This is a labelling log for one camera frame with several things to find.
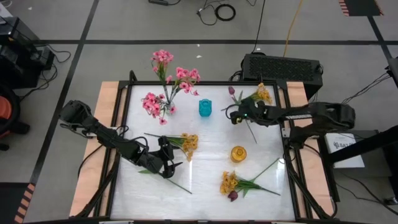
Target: purple flower bud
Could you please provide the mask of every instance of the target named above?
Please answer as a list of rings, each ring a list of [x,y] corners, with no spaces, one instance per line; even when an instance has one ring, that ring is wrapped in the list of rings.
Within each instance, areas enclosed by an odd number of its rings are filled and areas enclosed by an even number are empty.
[[[228,198],[231,199],[231,202],[235,201],[238,198],[238,193],[236,193],[236,191],[231,191],[231,193],[229,193]]]
[[[231,86],[228,87],[228,91],[229,91],[229,94],[231,94],[231,95],[235,94],[235,89]]]

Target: white tabletop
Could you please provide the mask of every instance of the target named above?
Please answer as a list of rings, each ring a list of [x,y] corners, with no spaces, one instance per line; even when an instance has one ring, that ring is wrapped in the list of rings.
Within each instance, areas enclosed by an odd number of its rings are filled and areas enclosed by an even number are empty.
[[[257,86],[234,86],[236,96],[243,90],[249,96]],[[172,181],[191,191],[178,188],[155,174],[140,174],[143,167],[121,159],[113,200],[111,219],[145,220],[294,220],[292,198],[285,165],[277,162],[258,177],[255,183],[281,194],[262,190],[250,190],[243,198],[230,202],[220,193],[223,171],[236,171],[245,179],[257,176],[278,157],[283,147],[278,125],[259,126],[250,123],[257,144],[245,122],[232,125],[221,109],[233,104],[227,86],[196,86],[200,96],[180,92],[174,99],[177,112],[166,115],[168,123],[159,124],[142,108],[141,99],[151,91],[162,93],[161,86],[133,86],[127,125],[130,130],[126,138],[156,135],[197,134],[198,149],[191,162],[187,162],[182,151],[174,151],[174,162],[183,162],[177,167]],[[267,86],[274,100],[272,86]],[[202,118],[198,113],[198,102],[207,98],[212,101],[212,114]],[[150,151],[159,150],[157,138],[146,136]],[[229,155],[235,146],[243,146],[247,158],[239,164],[231,162]]]

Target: gray floor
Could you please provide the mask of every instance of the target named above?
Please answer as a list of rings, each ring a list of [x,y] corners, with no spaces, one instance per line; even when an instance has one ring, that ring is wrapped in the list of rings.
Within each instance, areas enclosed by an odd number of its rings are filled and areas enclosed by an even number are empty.
[[[87,39],[255,39],[262,1],[258,1],[255,7],[249,6],[243,0],[229,2],[237,10],[236,18],[230,22],[219,21],[217,25],[208,27],[195,14],[203,6],[204,0],[182,0],[180,4],[170,7],[149,4],[147,1],[100,0]],[[378,2],[385,13],[383,17],[375,17],[382,36],[385,40],[398,40],[398,17],[395,13],[398,2]],[[14,0],[9,10],[13,15],[19,16],[41,39],[78,40],[92,3],[93,0]],[[298,4],[298,0],[268,0],[259,38],[285,40]],[[202,16],[207,22],[214,19],[210,12],[204,12]],[[290,39],[377,40],[368,19],[345,17],[337,0],[304,0]],[[71,51],[72,58],[76,50],[76,45],[72,44],[53,47]],[[267,55],[282,56],[284,51],[283,45],[257,47]],[[239,69],[244,54],[252,48],[251,44],[86,44],[77,63],[67,100],[81,100],[95,108],[101,82],[125,80],[132,69],[139,80],[155,80],[149,60],[155,50],[171,51],[175,55],[173,67],[195,67],[204,80],[227,80]],[[398,55],[398,46],[390,45],[388,48],[393,57]],[[290,45],[286,56],[321,61],[325,73],[324,85],[319,91],[318,99],[330,102],[341,102],[355,94],[383,74],[387,65],[379,45]],[[50,88],[33,93],[22,103],[21,120],[29,123],[32,131],[26,136],[9,136],[2,140],[9,142],[12,149],[1,153],[0,182],[29,181],[71,62],[72,59],[61,65],[57,64],[58,78],[51,83]],[[355,129],[383,131],[398,124],[393,112],[398,109],[397,94],[398,90],[393,83],[383,82],[365,95],[352,100],[350,105],[356,110],[357,116]],[[76,173],[85,145],[84,139],[56,128],[25,219],[27,222],[68,217],[76,186]],[[376,175],[357,177],[377,196],[391,196],[386,175],[378,175],[378,170],[374,170],[373,174]],[[370,197],[357,183],[338,174],[336,179],[359,196]],[[341,195],[338,218],[366,223],[396,222],[396,217],[382,206],[356,200],[344,190],[338,190]]]

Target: pink artificial flower bouquet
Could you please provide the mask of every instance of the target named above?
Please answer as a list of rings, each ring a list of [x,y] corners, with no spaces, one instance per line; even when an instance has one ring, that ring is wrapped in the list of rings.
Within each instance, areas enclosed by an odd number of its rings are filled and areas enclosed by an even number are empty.
[[[177,67],[176,69],[177,79],[174,81],[174,84],[172,85],[172,91],[169,94],[166,85],[172,81],[173,76],[169,75],[166,77],[166,72],[169,63],[173,60],[173,58],[174,56],[165,50],[154,52],[152,64],[155,62],[156,65],[153,66],[152,70],[159,77],[164,89],[164,94],[162,93],[156,96],[153,93],[148,93],[145,98],[142,99],[142,107],[148,112],[149,115],[152,115],[152,117],[159,117],[159,123],[161,125],[167,124],[166,119],[164,119],[166,111],[170,112],[170,114],[174,114],[176,112],[177,109],[172,102],[175,95],[180,90],[184,90],[184,93],[191,93],[194,96],[199,95],[196,90],[193,90],[193,86],[195,86],[196,82],[200,82],[198,70],[194,68],[189,71],[181,67]]]

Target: yellow cable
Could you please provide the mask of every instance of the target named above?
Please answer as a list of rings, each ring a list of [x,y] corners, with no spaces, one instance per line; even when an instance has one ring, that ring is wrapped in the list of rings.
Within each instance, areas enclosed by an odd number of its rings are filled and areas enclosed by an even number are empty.
[[[287,33],[286,44],[285,44],[285,50],[284,50],[284,57],[285,57],[286,50],[287,50],[287,44],[289,43],[290,31],[292,31],[294,21],[296,20],[297,14],[298,14],[299,11],[300,11],[300,8],[301,8],[302,3],[303,3],[303,0],[300,0],[300,4],[298,4],[298,8],[297,8],[297,10],[296,10],[296,14],[294,14],[293,21],[292,21],[292,23],[291,23],[291,25],[290,25],[290,28],[289,28],[289,31],[288,31],[288,33]]]

